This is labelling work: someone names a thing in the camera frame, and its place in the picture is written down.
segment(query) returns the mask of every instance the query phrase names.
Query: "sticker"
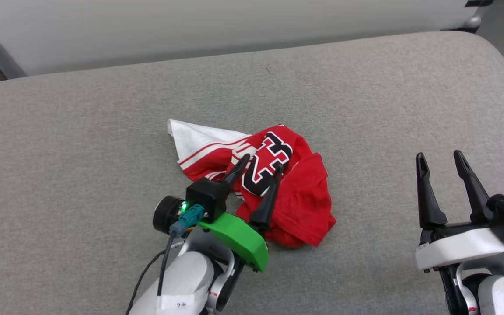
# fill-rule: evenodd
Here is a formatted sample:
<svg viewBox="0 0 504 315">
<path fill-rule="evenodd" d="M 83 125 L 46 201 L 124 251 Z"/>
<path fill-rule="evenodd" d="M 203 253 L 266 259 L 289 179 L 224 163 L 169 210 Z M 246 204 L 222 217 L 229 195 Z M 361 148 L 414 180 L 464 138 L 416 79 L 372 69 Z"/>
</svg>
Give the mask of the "sticker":
<svg viewBox="0 0 504 315">
<path fill-rule="evenodd" d="M 194 305 L 194 295 L 163 295 L 161 309 L 189 308 Z"/>
</svg>

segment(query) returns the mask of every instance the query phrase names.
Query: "black cable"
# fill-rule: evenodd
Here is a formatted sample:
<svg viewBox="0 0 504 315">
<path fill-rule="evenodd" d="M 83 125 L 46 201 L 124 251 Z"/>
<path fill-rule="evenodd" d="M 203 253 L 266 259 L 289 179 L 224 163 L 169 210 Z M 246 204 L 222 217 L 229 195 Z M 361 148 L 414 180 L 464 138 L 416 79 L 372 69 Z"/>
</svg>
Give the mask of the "black cable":
<svg viewBox="0 0 504 315">
<path fill-rule="evenodd" d="M 164 253 L 164 257 L 162 257 L 162 264 L 161 264 L 161 272 L 158 275 L 158 289 L 157 289 L 157 296 L 160 297 L 162 293 L 162 281 L 165 277 L 165 270 L 166 270 L 166 261 L 168 260 L 168 253 L 170 253 L 170 247 L 172 246 L 172 242 L 174 241 L 174 233 L 170 235 L 168 238 L 168 243 L 166 244 L 166 249 Z"/>
<path fill-rule="evenodd" d="M 149 270 L 149 267 L 157 261 L 157 259 L 166 252 L 166 249 L 163 250 L 162 252 L 158 253 L 156 256 L 153 257 L 152 260 L 150 260 L 150 262 L 147 264 L 147 266 L 145 267 L 145 269 L 143 270 L 143 272 L 141 273 L 140 275 L 140 278 L 138 279 L 137 281 L 137 284 L 136 284 L 136 287 L 135 289 L 133 290 L 133 294 L 132 294 L 132 299 L 129 300 L 129 305 L 128 305 L 128 310 L 126 311 L 126 315 L 129 315 L 130 314 L 130 311 L 132 310 L 132 307 L 133 307 L 133 301 L 136 299 L 136 295 L 137 295 L 137 289 L 139 289 L 140 287 L 140 284 L 141 284 L 141 281 L 142 279 L 144 278 L 144 275 L 145 273 Z"/>
</svg>

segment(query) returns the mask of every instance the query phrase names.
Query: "gray fabric surface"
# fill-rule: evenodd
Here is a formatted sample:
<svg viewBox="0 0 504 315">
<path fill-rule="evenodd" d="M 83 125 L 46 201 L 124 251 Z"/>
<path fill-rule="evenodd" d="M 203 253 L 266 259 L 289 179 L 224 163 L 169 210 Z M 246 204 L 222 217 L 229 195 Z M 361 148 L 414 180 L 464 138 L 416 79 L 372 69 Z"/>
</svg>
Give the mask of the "gray fabric surface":
<svg viewBox="0 0 504 315">
<path fill-rule="evenodd" d="M 0 82 L 0 314 L 125 311 L 166 243 L 154 206 L 189 184 L 168 118 L 246 133 L 284 123 L 329 172 L 336 226 L 318 248 L 272 245 L 228 315 L 446 314 L 439 274 L 414 261 L 415 155 L 452 222 L 470 213 L 454 149 L 504 193 L 504 59 L 461 32 Z"/>
</svg>

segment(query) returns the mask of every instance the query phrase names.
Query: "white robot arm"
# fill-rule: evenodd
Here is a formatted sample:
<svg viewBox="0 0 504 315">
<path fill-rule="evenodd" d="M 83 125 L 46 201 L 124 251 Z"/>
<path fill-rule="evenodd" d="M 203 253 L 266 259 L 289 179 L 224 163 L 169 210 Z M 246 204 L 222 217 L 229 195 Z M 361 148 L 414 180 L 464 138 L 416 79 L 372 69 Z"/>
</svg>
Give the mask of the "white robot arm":
<svg viewBox="0 0 504 315">
<path fill-rule="evenodd" d="M 458 175 L 466 185 L 470 222 L 447 224 L 429 182 L 422 153 L 416 157 L 421 241 L 418 269 L 438 271 L 452 315 L 504 314 L 504 196 L 489 198 L 460 151 L 454 151 Z M 463 271 L 487 269 L 462 277 Z"/>
<path fill-rule="evenodd" d="M 225 212 L 225 200 L 249 158 L 249 154 L 244 155 L 218 182 L 202 178 L 191 184 L 186 188 L 185 199 L 167 196 L 158 204 L 154 228 L 170 235 L 169 244 L 180 236 L 186 240 L 178 257 L 164 270 L 164 276 L 133 308 L 128 307 L 126 315 L 218 314 L 228 303 L 244 266 L 264 270 L 268 263 L 264 235 L 270 227 L 284 166 L 276 165 L 258 209 L 245 223 Z M 163 259 L 170 250 L 165 251 Z"/>
</svg>

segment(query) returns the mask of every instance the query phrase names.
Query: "cloth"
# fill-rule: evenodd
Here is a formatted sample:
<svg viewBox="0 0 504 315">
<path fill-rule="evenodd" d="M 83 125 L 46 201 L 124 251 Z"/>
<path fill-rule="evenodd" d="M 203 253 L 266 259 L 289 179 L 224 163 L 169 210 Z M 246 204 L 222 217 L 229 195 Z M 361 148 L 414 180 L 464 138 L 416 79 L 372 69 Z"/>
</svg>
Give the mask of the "cloth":
<svg viewBox="0 0 504 315">
<path fill-rule="evenodd" d="M 244 174 L 233 187 L 244 199 L 236 215 L 247 221 L 268 190 L 276 163 L 283 164 L 268 241 L 287 247 L 318 246 L 336 223 L 322 157 L 290 128 L 278 124 L 250 136 L 170 119 L 168 133 L 174 137 L 178 164 L 192 181 L 202 177 L 216 181 L 250 154 Z"/>
</svg>

